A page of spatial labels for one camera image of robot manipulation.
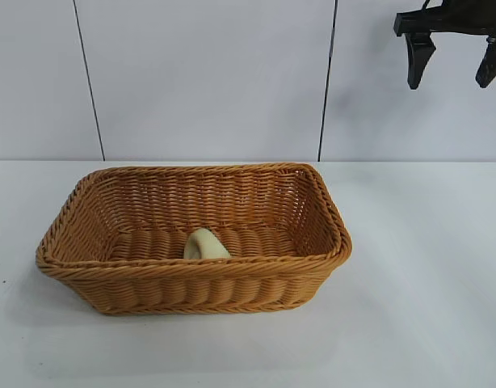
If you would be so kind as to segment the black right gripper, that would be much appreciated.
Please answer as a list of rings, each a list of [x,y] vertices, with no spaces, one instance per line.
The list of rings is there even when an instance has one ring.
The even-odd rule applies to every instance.
[[[418,88],[436,50],[432,32],[489,36],[475,79],[480,87],[488,87],[496,77],[496,0],[442,1],[438,6],[425,1],[417,10],[397,13],[394,32],[397,36],[407,33],[407,82],[411,90]]]

